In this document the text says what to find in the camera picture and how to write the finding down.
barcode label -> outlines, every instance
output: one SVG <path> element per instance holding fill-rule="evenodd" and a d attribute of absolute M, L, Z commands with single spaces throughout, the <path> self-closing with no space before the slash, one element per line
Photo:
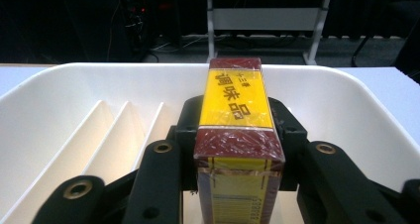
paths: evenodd
<path fill-rule="evenodd" d="M 259 223 L 263 201 L 256 196 L 213 195 L 215 223 Z"/>

metal bolt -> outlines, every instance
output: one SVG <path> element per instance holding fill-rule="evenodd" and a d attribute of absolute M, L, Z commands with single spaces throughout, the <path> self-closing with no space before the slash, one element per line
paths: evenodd
<path fill-rule="evenodd" d="M 172 150 L 172 145 L 168 143 L 161 143 L 154 146 L 154 151 L 156 153 L 167 153 Z"/>
<path fill-rule="evenodd" d="M 318 150 L 318 152 L 321 152 L 327 155 L 333 155 L 336 153 L 336 149 L 327 144 L 316 145 L 316 150 Z"/>
<path fill-rule="evenodd" d="M 92 189 L 92 182 L 88 179 L 79 180 L 74 182 L 64 191 L 64 198 L 77 199 L 89 193 Z"/>

yellow label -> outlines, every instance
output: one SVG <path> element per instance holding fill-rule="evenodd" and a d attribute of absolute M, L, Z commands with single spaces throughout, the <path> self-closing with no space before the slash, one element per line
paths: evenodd
<path fill-rule="evenodd" d="M 218 159 L 210 160 L 214 168 L 266 169 L 265 160 L 257 159 Z M 263 204 L 268 184 L 268 176 L 229 175 L 211 173 L 211 201 L 213 223 L 250 223 L 261 222 Z"/>
<path fill-rule="evenodd" d="M 200 126 L 272 128 L 259 70 L 210 69 Z"/>

box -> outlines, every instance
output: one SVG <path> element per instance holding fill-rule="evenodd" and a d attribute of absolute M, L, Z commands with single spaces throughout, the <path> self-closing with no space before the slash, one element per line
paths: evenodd
<path fill-rule="evenodd" d="M 263 65 L 266 95 L 283 102 L 310 141 L 340 146 L 364 174 L 400 191 L 420 176 L 418 144 L 357 79 L 333 68 Z M 0 223 L 30 223 L 64 180 L 109 183 L 164 139 L 185 100 L 202 95 L 208 64 L 73 63 L 52 67 L 0 98 Z M 184 223 L 202 222 L 184 193 Z M 303 223 L 295 193 L 277 195 L 270 223 Z"/>
<path fill-rule="evenodd" d="M 269 223 L 285 158 L 259 58 L 210 61 L 194 160 L 204 223 Z"/>

white plastic bin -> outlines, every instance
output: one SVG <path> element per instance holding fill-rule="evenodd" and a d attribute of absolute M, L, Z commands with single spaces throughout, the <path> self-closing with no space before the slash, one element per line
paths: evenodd
<path fill-rule="evenodd" d="M 53 67 L 0 98 L 0 222 L 29 223 L 64 180 L 107 183 L 134 170 L 164 139 L 183 102 L 203 94 L 208 64 Z M 321 66 L 264 65 L 267 95 L 282 101 L 309 140 L 343 148 L 368 178 L 395 190 L 420 176 L 420 150 L 353 77 Z M 301 223 L 295 193 L 281 192 L 272 223 Z M 184 223 L 200 223 L 184 193 Z"/>

